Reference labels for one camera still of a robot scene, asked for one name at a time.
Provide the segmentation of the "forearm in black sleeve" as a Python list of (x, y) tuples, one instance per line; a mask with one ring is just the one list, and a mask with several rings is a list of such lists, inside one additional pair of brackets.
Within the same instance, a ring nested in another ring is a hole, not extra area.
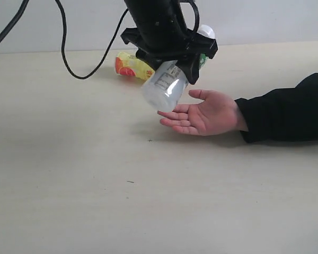
[(245, 142), (318, 140), (318, 72), (294, 88), (274, 89), (236, 103), (248, 127), (241, 131)]

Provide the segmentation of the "person's open bare hand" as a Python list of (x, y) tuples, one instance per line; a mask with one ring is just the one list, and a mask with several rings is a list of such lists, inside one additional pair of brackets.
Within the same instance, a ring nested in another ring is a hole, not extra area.
[(229, 96), (213, 90), (192, 89), (197, 104), (179, 104), (171, 112), (158, 111), (160, 123), (175, 132), (187, 135), (211, 136), (232, 131), (248, 131), (237, 103)]

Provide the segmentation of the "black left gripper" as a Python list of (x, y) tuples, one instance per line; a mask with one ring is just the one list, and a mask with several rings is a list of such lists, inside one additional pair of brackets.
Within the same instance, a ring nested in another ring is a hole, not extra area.
[(140, 35), (138, 28), (125, 29), (121, 38), (124, 43), (136, 46), (136, 57), (155, 70), (164, 61), (176, 59), (176, 65), (192, 85), (199, 79), (201, 54), (213, 58), (218, 50), (215, 39), (207, 38), (199, 33), (196, 33), (192, 39), (182, 41), (174, 39), (169, 45), (160, 49), (151, 48)]

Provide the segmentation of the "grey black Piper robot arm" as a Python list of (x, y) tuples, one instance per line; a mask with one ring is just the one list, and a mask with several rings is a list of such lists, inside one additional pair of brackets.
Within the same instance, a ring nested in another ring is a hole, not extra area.
[(136, 57), (157, 70), (166, 61), (176, 61), (187, 80), (195, 84), (199, 78), (200, 56), (212, 59), (218, 50), (216, 39), (198, 33), (200, 15), (194, 1), (193, 29), (187, 28), (181, 1), (126, 1), (135, 28), (126, 28), (121, 38), (137, 47)]

